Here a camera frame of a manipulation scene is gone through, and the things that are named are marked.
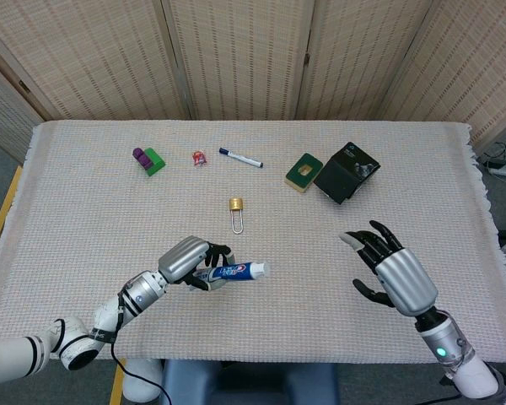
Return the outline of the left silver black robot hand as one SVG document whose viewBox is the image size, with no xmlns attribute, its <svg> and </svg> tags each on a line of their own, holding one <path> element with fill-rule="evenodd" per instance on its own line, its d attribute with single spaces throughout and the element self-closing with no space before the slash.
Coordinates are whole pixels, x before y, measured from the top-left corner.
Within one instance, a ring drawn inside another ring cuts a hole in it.
<svg viewBox="0 0 506 405">
<path fill-rule="evenodd" d="M 196 289 L 211 291 L 223 286 L 223 282 L 203 281 L 195 272 L 201 262 L 206 266 L 216 267 L 219 259 L 222 259 L 223 266 L 235 264 L 234 253 L 230 247 L 191 235 L 160 257 L 158 272 L 167 284 L 185 283 Z"/>
</svg>

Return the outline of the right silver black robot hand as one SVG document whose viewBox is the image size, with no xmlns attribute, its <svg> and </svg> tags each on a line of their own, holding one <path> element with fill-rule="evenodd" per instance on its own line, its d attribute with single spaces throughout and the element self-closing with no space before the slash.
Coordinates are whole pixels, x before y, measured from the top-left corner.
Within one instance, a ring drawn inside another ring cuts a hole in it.
<svg viewBox="0 0 506 405">
<path fill-rule="evenodd" d="M 358 254 L 383 290 L 375 291 L 355 278 L 354 288 L 366 299 L 419 317 L 431 310 L 438 290 L 414 253 L 404 247 L 385 225 L 371 220 L 375 232 L 341 232 L 339 238 Z"/>
</svg>

